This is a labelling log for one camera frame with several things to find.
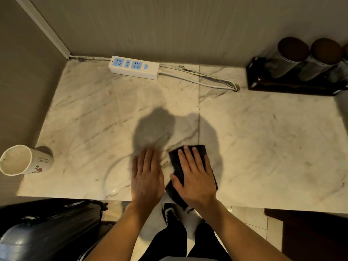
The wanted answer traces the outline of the person's right hand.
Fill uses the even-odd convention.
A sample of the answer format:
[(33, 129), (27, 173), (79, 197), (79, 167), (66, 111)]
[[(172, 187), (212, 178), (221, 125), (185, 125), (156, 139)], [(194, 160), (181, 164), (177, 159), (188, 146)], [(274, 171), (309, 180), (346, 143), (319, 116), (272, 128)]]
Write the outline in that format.
[(179, 193), (180, 197), (188, 206), (202, 213), (209, 206), (216, 202), (216, 185), (214, 176), (205, 172), (205, 161), (200, 157), (200, 173), (184, 173), (184, 147), (178, 150), (180, 165), (184, 174), (184, 191)]

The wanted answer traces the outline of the person's left hand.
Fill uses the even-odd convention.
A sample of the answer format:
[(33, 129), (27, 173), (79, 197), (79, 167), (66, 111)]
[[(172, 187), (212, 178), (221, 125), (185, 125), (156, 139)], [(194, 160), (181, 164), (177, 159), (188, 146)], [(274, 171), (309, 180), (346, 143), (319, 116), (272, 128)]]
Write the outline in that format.
[(140, 152), (137, 162), (137, 176), (131, 180), (132, 202), (143, 211), (151, 212), (160, 202), (164, 193), (164, 176), (160, 166), (158, 149), (154, 148), (154, 170), (143, 173), (143, 150)]

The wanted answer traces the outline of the dark grey cloth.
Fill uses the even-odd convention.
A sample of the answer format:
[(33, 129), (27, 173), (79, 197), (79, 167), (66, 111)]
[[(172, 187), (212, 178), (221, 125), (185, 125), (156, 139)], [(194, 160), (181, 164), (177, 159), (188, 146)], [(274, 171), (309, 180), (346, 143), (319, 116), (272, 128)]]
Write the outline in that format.
[[(207, 154), (206, 152), (206, 147), (204, 145), (188, 145), (189, 149), (192, 149), (193, 147), (196, 147), (199, 155), (202, 159), (202, 161), (204, 162), (204, 155)], [(184, 184), (184, 174), (180, 165), (180, 160), (179, 160), (179, 156), (178, 156), (178, 150), (182, 149), (183, 150), (183, 146), (172, 150), (171, 152), (169, 152), (169, 157), (174, 169), (173, 174), (177, 176), (177, 178), (180, 180), (180, 182), (182, 184)], [(216, 189), (218, 189), (218, 185), (215, 179), (215, 185), (216, 185)], [(170, 179), (169, 183), (167, 184), (166, 188), (165, 188), (168, 196), (170, 197), (170, 199), (177, 204), (177, 206), (179, 206), (182, 210), (187, 210), (188, 208), (191, 208), (190, 206), (188, 206), (188, 204), (186, 204), (184, 202), (184, 200), (180, 197), (180, 195), (178, 194), (178, 192), (175, 190), (175, 188), (172, 185), (172, 181)]]

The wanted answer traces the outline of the person's left forearm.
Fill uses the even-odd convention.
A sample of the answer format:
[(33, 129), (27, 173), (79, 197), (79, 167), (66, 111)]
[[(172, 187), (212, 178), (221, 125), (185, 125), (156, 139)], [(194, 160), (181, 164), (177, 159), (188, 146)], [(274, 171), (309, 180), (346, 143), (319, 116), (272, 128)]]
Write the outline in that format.
[(137, 238), (153, 209), (153, 205), (130, 202), (85, 261), (130, 261)]

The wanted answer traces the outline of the person's right forearm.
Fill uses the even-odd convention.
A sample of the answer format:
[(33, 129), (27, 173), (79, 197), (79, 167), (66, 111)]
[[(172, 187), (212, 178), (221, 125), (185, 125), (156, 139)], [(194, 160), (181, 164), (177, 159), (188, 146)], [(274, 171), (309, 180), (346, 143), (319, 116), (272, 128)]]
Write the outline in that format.
[(291, 261), (217, 199), (192, 207), (216, 232), (233, 261)]

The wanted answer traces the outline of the black and white shoe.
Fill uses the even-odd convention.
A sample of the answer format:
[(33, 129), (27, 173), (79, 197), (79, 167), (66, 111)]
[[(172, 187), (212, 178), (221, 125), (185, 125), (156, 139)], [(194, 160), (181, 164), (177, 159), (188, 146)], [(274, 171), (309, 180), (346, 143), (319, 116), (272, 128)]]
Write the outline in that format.
[(180, 222), (176, 213), (176, 206), (173, 203), (164, 203), (162, 207), (163, 219), (167, 226), (170, 224)]

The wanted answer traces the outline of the black trousers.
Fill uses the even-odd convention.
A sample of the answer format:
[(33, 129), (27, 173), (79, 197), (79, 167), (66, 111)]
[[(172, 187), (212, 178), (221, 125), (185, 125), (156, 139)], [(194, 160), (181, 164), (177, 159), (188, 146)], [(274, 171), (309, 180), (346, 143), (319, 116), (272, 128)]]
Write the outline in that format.
[(211, 226), (205, 221), (197, 226), (194, 246), (189, 253), (187, 253), (186, 228), (181, 221), (173, 221), (155, 235), (138, 261), (160, 261), (167, 257), (232, 261)]

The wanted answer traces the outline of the white power strip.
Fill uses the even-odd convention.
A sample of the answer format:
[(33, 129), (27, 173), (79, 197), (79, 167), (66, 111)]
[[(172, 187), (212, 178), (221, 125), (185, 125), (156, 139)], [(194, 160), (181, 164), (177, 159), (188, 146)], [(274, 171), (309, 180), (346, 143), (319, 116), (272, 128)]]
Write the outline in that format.
[(108, 67), (114, 74), (158, 80), (160, 64), (152, 61), (112, 56)]

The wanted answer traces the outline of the black suitcase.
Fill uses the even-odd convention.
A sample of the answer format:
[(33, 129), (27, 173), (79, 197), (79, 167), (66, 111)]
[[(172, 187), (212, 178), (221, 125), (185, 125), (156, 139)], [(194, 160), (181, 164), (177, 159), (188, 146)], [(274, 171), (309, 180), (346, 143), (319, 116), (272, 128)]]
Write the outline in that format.
[(85, 261), (116, 224), (107, 202), (46, 199), (0, 207), (0, 261)]

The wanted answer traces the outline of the white paper cup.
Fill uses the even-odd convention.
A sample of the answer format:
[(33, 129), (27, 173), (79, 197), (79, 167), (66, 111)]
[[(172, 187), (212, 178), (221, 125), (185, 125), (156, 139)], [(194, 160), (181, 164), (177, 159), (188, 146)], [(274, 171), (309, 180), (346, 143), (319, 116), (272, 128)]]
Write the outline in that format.
[(0, 171), (7, 176), (46, 172), (53, 164), (53, 156), (25, 145), (12, 146), (0, 157)]

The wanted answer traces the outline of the black tray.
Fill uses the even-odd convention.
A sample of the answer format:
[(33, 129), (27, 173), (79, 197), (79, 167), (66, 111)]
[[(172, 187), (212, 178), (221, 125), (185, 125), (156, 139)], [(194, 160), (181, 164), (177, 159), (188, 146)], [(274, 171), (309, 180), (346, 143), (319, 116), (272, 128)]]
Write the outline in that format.
[(280, 78), (272, 78), (269, 70), (265, 68), (265, 57), (253, 57), (246, 66), (247, 87), (251, 91), (278, 92), (315, 96), (336, 96), (348, 90), (348, 81), (341, 80), (330, 82), (330, 70), (319, 74), (309, 81), (298, 78), (299, 67), (295, 67)]

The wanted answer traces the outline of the glass jar with brown lid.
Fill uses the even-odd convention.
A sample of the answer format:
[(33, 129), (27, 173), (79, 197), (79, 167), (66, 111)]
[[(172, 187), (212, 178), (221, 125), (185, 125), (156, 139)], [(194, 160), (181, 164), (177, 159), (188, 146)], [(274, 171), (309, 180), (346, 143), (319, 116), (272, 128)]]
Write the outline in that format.
[(311, 55), (302, 67), (298, 78), (301, 81), (314, 79), (321, 73), (337, 65), (343, 59), (343, 49), (335, 40), (320, 38), (315, 40), (310, 49)]
[(268, 62), (267, 69), (272, 78), (280, 78), (305, 61), (310, 55), (310, 48), (301, 39), (285, 37), (277, 45), (277, 52)]
[(348, 83), (348, 43), (343, 47), (342, 61), (329, 73), (328, 81), (331, 83), (346, 81)]

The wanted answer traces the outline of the white wall trim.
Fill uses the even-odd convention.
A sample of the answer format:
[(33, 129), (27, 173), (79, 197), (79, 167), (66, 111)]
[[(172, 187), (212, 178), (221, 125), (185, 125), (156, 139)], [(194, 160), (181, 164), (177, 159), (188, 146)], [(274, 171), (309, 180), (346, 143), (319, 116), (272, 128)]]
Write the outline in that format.
[(16, 0), (16, 2), (21, 6), (21, 8), (28, 14), (28, 16), (33, 20), (33, 22), (41, 29), (41, 31), (46, 35), (46, 37), (53, 43), (53, 45), (58, 49), (58, 51), (67, 59), (70, 59), (71, 52), (58, 37), (55, 31), (50, 27), (48, 22), (40, 14), (40, 12), (35, 8), (30, 0)]

